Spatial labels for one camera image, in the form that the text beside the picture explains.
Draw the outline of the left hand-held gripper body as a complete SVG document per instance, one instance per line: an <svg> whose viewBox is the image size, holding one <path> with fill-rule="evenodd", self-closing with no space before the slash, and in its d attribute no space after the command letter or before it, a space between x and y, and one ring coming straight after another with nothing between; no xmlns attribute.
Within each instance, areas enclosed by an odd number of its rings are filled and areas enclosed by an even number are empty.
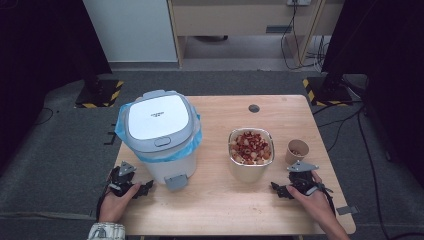
<svg viewBox="0 0 424 240"><path fill-rule="evenodd" d="M120 166L116 166L110 173L108 186L110 190L118 197L125 195L133 186L132 179L136 167L122 161Z"/></svg>

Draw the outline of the blue trash bag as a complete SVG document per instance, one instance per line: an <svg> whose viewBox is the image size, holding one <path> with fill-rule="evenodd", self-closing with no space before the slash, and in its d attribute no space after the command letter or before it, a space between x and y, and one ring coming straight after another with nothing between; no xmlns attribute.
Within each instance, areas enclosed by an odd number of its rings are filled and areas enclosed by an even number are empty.
<svg viewBox="0 0 424 240"><path fill-rule="evenodd" d="M132 102L121 107L119 138L146 163L170 162L194 153L202 141L195 109L184 102Z"/></svg>

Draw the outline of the wooden desk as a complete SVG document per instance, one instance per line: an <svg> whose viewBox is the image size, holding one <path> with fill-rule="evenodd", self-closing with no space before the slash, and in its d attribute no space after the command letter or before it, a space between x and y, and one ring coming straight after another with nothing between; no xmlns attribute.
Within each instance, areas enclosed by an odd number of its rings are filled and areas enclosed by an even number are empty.
<svg viewBox="0 0 424 240"><path fill-rule="evenodd" d="M300 66L312 38L333 33L345 0L312 0L309 6L287 6L287 0L167 2L179 59L188 36L283 34Z"/></svg>

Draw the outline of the white pedal trash can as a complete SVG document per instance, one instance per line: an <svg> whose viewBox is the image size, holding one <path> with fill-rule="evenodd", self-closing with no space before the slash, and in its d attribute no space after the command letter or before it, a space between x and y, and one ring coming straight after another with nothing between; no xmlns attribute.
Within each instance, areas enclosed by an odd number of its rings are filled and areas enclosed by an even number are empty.
<svg viewBox="0 0 424 240"><path fill-rule="evenodd" d="M155 90L120 108L115 133L160 184L187 186L202 141L200 115L182 94Z"/></svg>

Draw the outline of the leftover food scraps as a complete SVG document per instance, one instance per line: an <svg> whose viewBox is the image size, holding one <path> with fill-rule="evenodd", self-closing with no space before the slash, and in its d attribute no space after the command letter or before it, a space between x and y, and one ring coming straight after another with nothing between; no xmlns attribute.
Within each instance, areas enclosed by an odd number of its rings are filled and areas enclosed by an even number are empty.
<svg viewBox="0 0 424 240"><path fill-rule="evenodd" d="M264 165L272 156L269 142L252 131L237 134L229 147L232 159L243 165Z"/></svg>

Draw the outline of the white cabinet panel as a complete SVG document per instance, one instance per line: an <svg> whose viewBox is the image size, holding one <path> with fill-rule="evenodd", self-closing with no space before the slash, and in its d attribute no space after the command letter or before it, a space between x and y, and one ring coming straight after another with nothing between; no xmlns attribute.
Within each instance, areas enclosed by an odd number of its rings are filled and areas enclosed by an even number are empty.
<svg viewBox="0 0 424 240"><path fill-rule="evenodd" d="M109 62L176 62L167 0L83 0Z"/></svg>

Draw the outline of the hazard-striped stand base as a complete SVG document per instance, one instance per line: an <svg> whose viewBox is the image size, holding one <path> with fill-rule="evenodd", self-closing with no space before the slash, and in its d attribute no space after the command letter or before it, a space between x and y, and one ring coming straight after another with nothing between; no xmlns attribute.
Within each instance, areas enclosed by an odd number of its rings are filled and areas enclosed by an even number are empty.
<svg viewBox="0 0 424 240"><path fill-rule="evenodd" d="M313 106L351 105L352 97L339 82L325 77L307 77L303 81L307 96Z"/></svg>
<svg viewBox="0 0 424 240"><path fill-rule="evenodd" d="M124 82L121 80L101 80L100 88L93 91L84 86L75 101L75 107L112 107L119 96L123 84Z"/></svg>

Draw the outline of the grey tape piece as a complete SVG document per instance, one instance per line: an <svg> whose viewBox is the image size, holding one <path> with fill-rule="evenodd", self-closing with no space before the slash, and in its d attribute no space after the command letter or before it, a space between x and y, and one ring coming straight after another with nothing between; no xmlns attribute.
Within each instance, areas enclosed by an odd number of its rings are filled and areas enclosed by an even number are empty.
<svg viewBox="0 0 424 240"><path fill-rule="evenodd" d="M359 213L360 210L357 206L343 206L336 209L339 215L345 214L356 214Z"/></svg>

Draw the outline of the dark curtain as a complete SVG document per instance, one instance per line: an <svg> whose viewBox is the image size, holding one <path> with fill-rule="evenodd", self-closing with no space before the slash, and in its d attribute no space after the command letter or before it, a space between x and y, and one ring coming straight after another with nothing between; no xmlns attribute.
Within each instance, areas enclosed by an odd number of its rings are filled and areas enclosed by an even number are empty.
<svg viewBox="0 0 424 240"><path fill-rule="evenodd" d="M0 0L0 169L51 90L82 78L71 36L96 75L111 71L83 0Z"/></svg>
<svg viewBox="0 0 424 240"><path fill-rule="evenodd" d="M390 157L424 188L424 0L345 0L323 71L369 78L365 102Z"/></svg>

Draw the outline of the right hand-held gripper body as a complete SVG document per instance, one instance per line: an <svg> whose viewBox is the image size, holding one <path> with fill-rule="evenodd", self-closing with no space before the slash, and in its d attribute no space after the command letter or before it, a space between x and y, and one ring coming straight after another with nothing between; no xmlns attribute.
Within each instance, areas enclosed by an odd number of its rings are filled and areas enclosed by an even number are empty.
<svg viewBox="0 0 424 240"><path fill-rule="evenodd" d="M318 166L303 161L297 161L287 168L291 185L304 195L311 195L320 188L313 180L312 171Z"/></svg>

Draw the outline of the metal food container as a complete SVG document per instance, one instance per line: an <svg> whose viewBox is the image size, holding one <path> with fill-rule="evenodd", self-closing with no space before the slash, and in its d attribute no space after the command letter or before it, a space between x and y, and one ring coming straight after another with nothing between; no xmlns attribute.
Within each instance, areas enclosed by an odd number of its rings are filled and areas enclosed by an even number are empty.
<svg viewBox="0 0 424 240"><path fill-rule="evenodd" d="M268 163L264 165L243 165L235 162L230 156L230 147L229 143L237 134L243 133L245 131L252 131L254 133L259 133L264 139L266 139L271 147L271 159ZM268 131L260 128L239 128L233 130L228 137L228 153L230 157L230 172L231 174L239 181L244 183L254 183L257 182L263 175L268 166L274 161L274 143L271 135Z"/></svg>

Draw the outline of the person's right hand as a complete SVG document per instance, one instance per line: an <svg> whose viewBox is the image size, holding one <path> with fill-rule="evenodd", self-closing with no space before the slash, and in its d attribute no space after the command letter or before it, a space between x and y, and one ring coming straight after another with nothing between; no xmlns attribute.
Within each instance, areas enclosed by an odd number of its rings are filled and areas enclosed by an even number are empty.
<svg viewBox="0 0 424 240"><path fill-rule="evenodd" d="M330 207L326 195L316 190L306 196L293 186L287 186L288 192L303 206L306 212L325 230L336 222L336 217Z"/></svg>

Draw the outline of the brown paper cup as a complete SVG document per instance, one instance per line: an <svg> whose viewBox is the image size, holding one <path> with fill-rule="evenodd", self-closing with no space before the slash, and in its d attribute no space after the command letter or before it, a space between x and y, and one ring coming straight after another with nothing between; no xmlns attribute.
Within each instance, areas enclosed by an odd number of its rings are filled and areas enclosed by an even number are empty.
<svg viewBox="0 0 424 240"><path fill-rule="evenodd" d="M285 161L292 165L297 161L302 161L309 153L309 146L300 139L293 139L287 144Z"/></svg>

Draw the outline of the black tape marks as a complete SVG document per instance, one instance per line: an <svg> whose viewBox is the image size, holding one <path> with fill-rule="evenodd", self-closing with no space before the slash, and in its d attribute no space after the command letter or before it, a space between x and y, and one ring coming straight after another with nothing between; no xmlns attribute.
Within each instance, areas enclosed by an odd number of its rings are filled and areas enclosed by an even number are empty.
<svg viewBox="0 0 424 240"><path fill-rule="evenodd" d="M113 145L116 139L116 133L115 133L115 124L110 125L110 130L106 133L107 139L104 142L104 145Z"/></svg>

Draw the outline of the person's left hand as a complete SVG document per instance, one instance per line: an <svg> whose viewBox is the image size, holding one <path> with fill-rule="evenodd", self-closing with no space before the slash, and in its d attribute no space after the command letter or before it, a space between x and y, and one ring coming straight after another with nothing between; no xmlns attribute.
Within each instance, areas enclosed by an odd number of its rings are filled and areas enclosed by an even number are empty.
<svg viewBox="0 0 424 240"><path fill-rule="evenodd" d="M107 190L102 204L98 221L106 223L118 223L123 216L127 205L141 187L140 183L134 184L123 196L116 196L111 190Z"/></svg>

